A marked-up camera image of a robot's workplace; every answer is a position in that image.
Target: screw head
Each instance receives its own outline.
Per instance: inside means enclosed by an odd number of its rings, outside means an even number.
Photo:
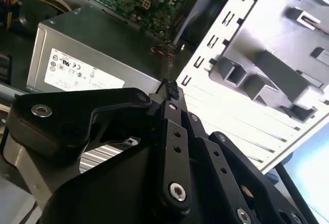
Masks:
[[[169,104],[170,108],[173,110],[177,110],[177,107],[174,104]]]
[[[52,115],[51,108],[43,104],[34,105],[31,108],[31,112],[40,118],[47,118]]]
[[[291,213],[291,216],[298,224],[303,224],[301,219],[294,212]]]
[[[243,224],[251,224],[251,219],[246,211],[244,211],[243,209],[238,209],[236,212],[238,218]]]
[[[220,140],[222,142],[225,142],[226,141],[226,138],[223,135],[219,134],[218,137],[220,138]]]
[[[171,196],[179,202],[183,202],[186,199],[186,192],[180,184],[172,183],[169,186],[169,192]]]
[[[194,121],[198,121],[199,119],[197,118],[196,115],[191,115],[191,118],[194,120]]]

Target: bolt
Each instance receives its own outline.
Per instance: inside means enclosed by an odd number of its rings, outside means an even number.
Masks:
[[[47,118],[52,115],[51,108],[43,104],[34,105],[31,108],[31,112],[40,118]]]
[[[243,224],[251,224],[251,219],[246,211],[244,211],[243,209],[238,209],[236,212],[238,218]]]
[[[179,202],[185,201],[186,192],[180,184],[172,183],[169,186],[169,191],[170,191],[171,196],[173,198],[175,198],[177,201],[179,201]]]
[[[294,212],[291,213],[291,216],[298,224],[303,224],[300,218]]]
[[[138,93],[137,96],[138,96],[138,98],[141,99],[142,101],[146,101],[146,97],[145,97],[144,94],[142,94],[142,93]]]
[[[173,110],[177,110],[177,107],[174,104],[169,104],[169,106],[173,109]]]
[[[192,117],[192,119],[193,119],[194,121],[198,121],[198,120],[199,120],[199,119],[197,118],[196,115],[191,115],[191,117]]]
[[[225,142],[226,141],[226,138],[223,135],[219,134],[218,136],[219,136],[219,138],[220,138],[220,140],[222,142]]]

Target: power supply label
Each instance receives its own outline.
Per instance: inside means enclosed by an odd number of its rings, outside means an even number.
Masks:
[[[52,49],[45,83],[64,91],[122,88],[124,81]]]

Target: power supply unit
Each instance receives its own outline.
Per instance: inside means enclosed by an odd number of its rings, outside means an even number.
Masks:
[[[39,24],[27,90],[76,91],[160,85],[161,62],[151,55],[156,42],[92,6]]]

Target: blue surface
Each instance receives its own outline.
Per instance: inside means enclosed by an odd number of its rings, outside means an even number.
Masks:
[[[329,222],[329,124],[295,152],[285,165],[307,204]]]

